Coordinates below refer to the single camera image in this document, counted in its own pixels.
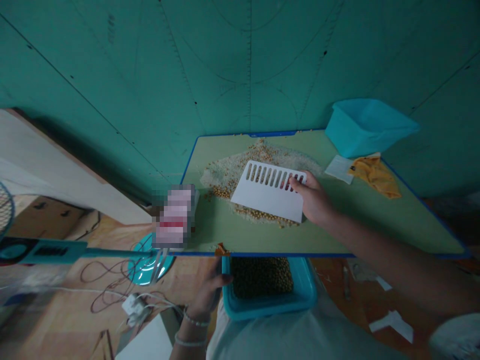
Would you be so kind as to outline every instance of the fan stand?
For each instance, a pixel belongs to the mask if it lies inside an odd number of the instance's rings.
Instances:
[[[152,234],[146,235],[133,249],[134,251],[150,251],[152,249]],[[132,257],[128,263],[129,278],[132,283],[140,286],[148,286],[151,284],[152,274],[155,265],[154,257],[146,257],[141,260],[138,257]],[[158,273],[156,281],[163,277],[167,271],[172,267],[175,256],[167,256],[165,262]],[[162,258],[157,263],[157,267],[162,263]]]

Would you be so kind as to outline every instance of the blue plastic basket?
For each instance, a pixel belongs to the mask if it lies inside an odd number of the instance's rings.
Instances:
[[[288,262],[293,279],[293,292],[240,299],[235,296],[233,284],[224,286],[223,304],[228,316],[234,321],[241,321],[313,307],[317,303],[317,288],[307,259],[289,257]],[[230,257],[222,258],[221,267],[224,274],[230,274]]]
[[[350,99],[333,104],[325,134],[344,158],[384,152],[420,125],[375,99]]]

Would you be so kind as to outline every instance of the person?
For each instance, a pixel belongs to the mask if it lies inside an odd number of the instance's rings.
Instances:
[[[451,263],[384,236],[339,213],[317,179],[290,179],[303,197],[303,213],[354,255],[365,261],[394,289],[444,323],[430,338],[434,359],[480,356],[479,286]],[[293,313],[231,321],[219,303],[221,287],[233,278],[217,274],[216,260],[198,295],[187,308],[170,359],[403,359],[350,323],[318,289],[318,305]],[[215,332],[206,348],[207,324],[217,307]]]

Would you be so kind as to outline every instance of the yellow cloth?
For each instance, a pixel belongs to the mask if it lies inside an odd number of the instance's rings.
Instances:
[[[359,157],[348,170],[349,174],[367,182],[372,188],[389,199],[401,198],[399,187],[380,156]]]

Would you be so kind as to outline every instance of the wall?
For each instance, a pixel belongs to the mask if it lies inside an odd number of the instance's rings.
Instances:
[[[374,97],[422,131],[385,158],[422,196],[480,187],[476,0],[0,2],[0,106],[148,197],[197,136],[322,128]]]

